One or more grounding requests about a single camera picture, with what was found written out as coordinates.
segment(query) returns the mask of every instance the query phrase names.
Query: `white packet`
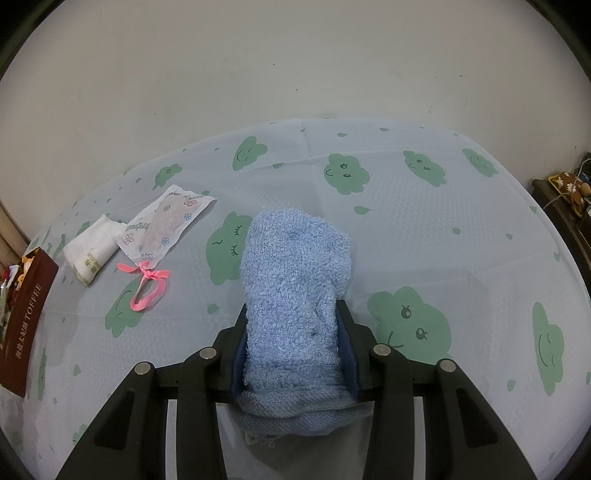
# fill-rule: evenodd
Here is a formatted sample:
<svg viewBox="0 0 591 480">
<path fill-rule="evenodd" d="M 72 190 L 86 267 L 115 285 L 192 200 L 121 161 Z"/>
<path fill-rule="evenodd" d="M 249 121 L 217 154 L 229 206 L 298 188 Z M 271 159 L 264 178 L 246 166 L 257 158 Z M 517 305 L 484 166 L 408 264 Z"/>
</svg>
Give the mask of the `white packet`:
<svg viewBox="0 0 591 480">
<path fill-rule="evenodd" d="M 95 275 L 118 250 L 115 241 L 125 229 L 124 223 L 99 219 L 64 247 L 64 257 L 76 273 L 78 280 L 90 285 Z"/>
<path fill-rule="evenodd" d="M 172 185 L 127 224 L 117 244 L 134 264 L 149 261 L 147 268 L 155 268 L 212 200 Z"/>
</svg>

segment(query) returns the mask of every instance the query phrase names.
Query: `green cloud print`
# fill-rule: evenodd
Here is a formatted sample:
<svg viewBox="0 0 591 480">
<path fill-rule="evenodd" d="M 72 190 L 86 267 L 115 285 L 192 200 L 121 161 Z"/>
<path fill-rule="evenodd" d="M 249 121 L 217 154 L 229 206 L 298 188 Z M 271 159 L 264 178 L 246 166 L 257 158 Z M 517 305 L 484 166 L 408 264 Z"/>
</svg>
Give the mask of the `green cloud print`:
<svg viewBox="0 0 591 480">
<path fill-rule="evenodd" d="M 41 354 L 41 363 L 39 364 L 39 377 L 37 378 L 37 400 L 43 400 L 43 393 L 45 392 L 45 368 L 47 366 L 47 356 L 45 355 L 45 348 Z"/>
<path fill-rule="evenodd" d="M 156 178 L 154 180 L 155 185 L 152 187 L 152 190 L 155 190 L 157 187 L 164 187 L 166 182 L 168 182 L 177 173 L 182 171 L 183 168 L 179 167 L 178 163 L 175 163 L 174 165 L 171 165 L 169 167 L 162 167 L 160 171 L 156 174 Z"/>
<path fill-rule="evenodd" d="M 141 280 L 141 277 L 138 277 L 127 284 L 105 316 L 105 328 L 111 331 L 114 338 L 121 335 L 126 327 L 136 327 L 142 319 L 144 310 L 134 312 L 129 306 L 129 302 L 138 291 Z"/>
<path fill-rule="evenodd" d="M 479 155 L 474 150 L 470 148 L 464 148 L 462 153 L 466 156 L 468 161 L 471 165 L 477 169 L 480 173 L 482 173 L 485 177 L 492 177 L 493 175 L 498 174 L 495 166 L 492 164 L 490 160 L 487 160 L 482 155 Z"/>
<path fill-rule="evenodd" d="M 84 435 L 84 432 L 86 431 L 86 429 L 88 428 L 88 425 L 80 425 L 80 428 L 78 429 L 77 432 L 74 432 L 74 435 L 72 435 L 72 443 L 75 445 L 76 443 L 78 443 L 78 441 L 82 438 L 82 436 Z"/>
<path fill-rule="evenodd" d="M 256 143 L 256 137 L 245 138 L 234 154 L 232 170 L 238 171 L 247 165 L 253 164 L 258 157 L 265 153 L 267 153 L 267 146 L 262 143 Z"/>
<path fill-rule="evenodd" d="M 380 291 L 368 300 L 370 314 L 379 322 L 376 338 L 409 360 L 435 365 L 450 358 L 452 333 L 445 316 L 425 302 L 411 287 L 394 295 Z"/>
<path fill-rule="evenodd" d="M 236 212 L 232 212 L 223 221 L 222 227 L 207 240 L 205 257 L 214 285 L 221 285 L 226 280 L 237 280 L 240 277 L 240 261 L 251 222 L 252 217 L 238 216 Z"/>
<path fill-rule="evenodd" d="M 412 171 L 420 179 L 426 180 L 434 187 L 445 185 L 445 170 L 431 160 L 428 156 L 422 153 L 415 153 L 412 151 L 405 151 L 404 162 L 408 169 Z"/>
<path fill-rule="evenodd" d="M 562 355 L 564 338 L 558 325 L 548 322 L 544 307 L 534 303 L 532 311 L 534 322 L 535 357 L 546 395 L 551 396 L 556 384 L 562 381 Z"/>
<path fill-rule="evenodd" d="M 369 173 L 359 165 L 357 158 L 331 153 L 329 164 L 324 167 L 324 178 L 341 195 L 349 195 L 363 191 L 363 185 L 369 182 Z"/>
</svg>

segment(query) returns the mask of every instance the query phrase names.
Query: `metal screw head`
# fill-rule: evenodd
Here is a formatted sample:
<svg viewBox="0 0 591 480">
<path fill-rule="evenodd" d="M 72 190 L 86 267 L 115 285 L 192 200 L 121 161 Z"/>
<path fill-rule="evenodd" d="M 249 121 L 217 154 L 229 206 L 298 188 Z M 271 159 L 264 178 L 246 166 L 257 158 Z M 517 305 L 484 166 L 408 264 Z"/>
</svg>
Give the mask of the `metal screw head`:
<svg viewBox="0 0 591 480">
<path fill-rule="evenodd" d="M 138 375 L 145 375 L 151 368 L 152 366 L 148 362 L 140 362 L 134 367 L 134 372 Z"/>
<path fill-rule="evenodd" d="M 379 356 L 388 356 L 392 349 L 385 343 L 378 343 L 374 346 L 374 353 Z"/>
<path fill-rule="evenodd" d="M 204 360 L 209 360 L 217 355 L 217 350 L 212 346 L 207 346 L 199 350 L 199 356 Z"/>
<path fill-rule="evenodd" d="M 456 364 L 452 360 L 445 359 L 441 360 L 439 363 L 439 368 L 441 368 L 441 370 L 444 372 L 452 373 L 456 371 Z"/>
</svg>

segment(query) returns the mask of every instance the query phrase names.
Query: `brown box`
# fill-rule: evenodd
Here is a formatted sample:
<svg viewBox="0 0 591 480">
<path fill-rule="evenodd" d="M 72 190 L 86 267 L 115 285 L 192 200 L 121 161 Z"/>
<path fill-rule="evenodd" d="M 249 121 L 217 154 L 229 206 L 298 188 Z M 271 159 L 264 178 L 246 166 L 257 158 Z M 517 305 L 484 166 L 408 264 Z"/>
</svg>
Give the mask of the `brown box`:
<svg viewBox="0 0 591 480">
<path fill-rule="evenodd" d="M 39 315 L 58 270 L 57 264 L 41 248 L 28 253 L 27 257 L 35 258 L 15 298 L 0 352 L 0 385 L 23 398 Z"/>
</svg>

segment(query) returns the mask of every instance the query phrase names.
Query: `towel fabric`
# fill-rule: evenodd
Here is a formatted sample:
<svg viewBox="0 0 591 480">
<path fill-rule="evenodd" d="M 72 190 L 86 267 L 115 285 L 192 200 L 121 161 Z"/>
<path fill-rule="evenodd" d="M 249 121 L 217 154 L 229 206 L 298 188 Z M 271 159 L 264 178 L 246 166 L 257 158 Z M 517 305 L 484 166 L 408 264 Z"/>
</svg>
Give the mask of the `towel fabric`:
<svg viewBox="0 0 591 480">
<path fill-rule="evenodd" d="M 125 227 L 125 223 L 114 222 L 101 215 L 64 247 L 66 261 L 84 285 L 90 285 L 98 271 L 119 249 L 115 238 Z"/>
<path fill-rule="evenodd" d="M 297 210 L 264 210 L 246 237 L 248 307 L 241 428 L 275 436 L 328 434 L 371 412 L 345 387 L 336 299 L 351 272 L 349 237 Z"/>
</svg>

